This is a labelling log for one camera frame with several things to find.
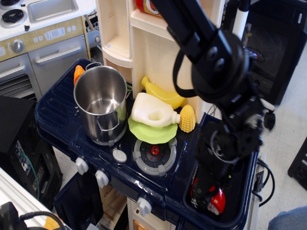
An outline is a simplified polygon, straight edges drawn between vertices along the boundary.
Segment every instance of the red burner center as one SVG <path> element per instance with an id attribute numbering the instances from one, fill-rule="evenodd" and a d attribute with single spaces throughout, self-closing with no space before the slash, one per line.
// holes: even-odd
<path id="1" fill-rule="evenodd" d="M 153 154 L 153 155 L 155 155 L 155 156 L 156 156 L 156 155 L 158 155 L 158 154 L 159 154 L 160 149 L 159 149 L 159 147 L 158 147 L 158 146 L 154 145 L 154 146 L 152 146 L 151 152 L 152 152 L 152 154 Z"/>

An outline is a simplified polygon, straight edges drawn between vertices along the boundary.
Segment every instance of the oven handle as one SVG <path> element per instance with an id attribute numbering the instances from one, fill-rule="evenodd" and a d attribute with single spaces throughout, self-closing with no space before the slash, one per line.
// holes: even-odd
<path id="1" fill-rule="evenodd" d="M 4 78 L 6 76 L 17 73 L 19 71 L 25 71 L 25 64 L 24 63 L 20 63 L 18 67 L 10 69 L 8 71 L 5 71 L 3 73 L 0 73 L 0 78 Z"/>
<path id="2" fill-rule="evenodd" d="M 62 51 L 61 49 L 55 53 L 55 54 L 52 54 L 52 55 L 49 55 L 49 56 L 46 56 L 46 57 L 36 57 L 35 58 L 35 62 L 38 64 L 38 65 L 42 65 L 48 61 L 52 61 L 54 59 L 57 59 L 57 58 L 62 58 L 64 56 L 67 56 L 67 55 L 70 55 L 70 54 L 73 54 L 77 51 L 80 51 L 81 50 L 81 46 L 77 45 L 77 46 L 74 46 L 72 49 L 69 49 L 69 50 L 64 50 Z"/>

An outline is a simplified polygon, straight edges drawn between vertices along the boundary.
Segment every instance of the cabinet door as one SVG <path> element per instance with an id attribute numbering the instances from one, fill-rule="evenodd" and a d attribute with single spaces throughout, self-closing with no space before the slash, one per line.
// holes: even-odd
<path id="1" fill-rule="evenodd" d="M 84 35 L 29 52 L 42 95 L 79 58 L 88 58 Z"/>

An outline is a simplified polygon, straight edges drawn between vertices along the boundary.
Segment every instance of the control panel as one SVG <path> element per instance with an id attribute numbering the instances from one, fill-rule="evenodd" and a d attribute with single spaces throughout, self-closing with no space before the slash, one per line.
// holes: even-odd
<path id="1" fill-rule="evenodd" d="M 0 61 L 84 34 L 82 17 L 29 31 L 0 42 Z"/>

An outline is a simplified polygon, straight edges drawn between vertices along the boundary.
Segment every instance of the gray knob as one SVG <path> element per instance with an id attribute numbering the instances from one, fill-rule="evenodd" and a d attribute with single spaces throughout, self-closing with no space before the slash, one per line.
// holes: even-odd
<path id="1" fill-rule="evenodd" d="M 23 52 L 24 50 L 24 42 L 22 40 L 16 39 L 12 43 L 12 48 L 16 53 Z"/>

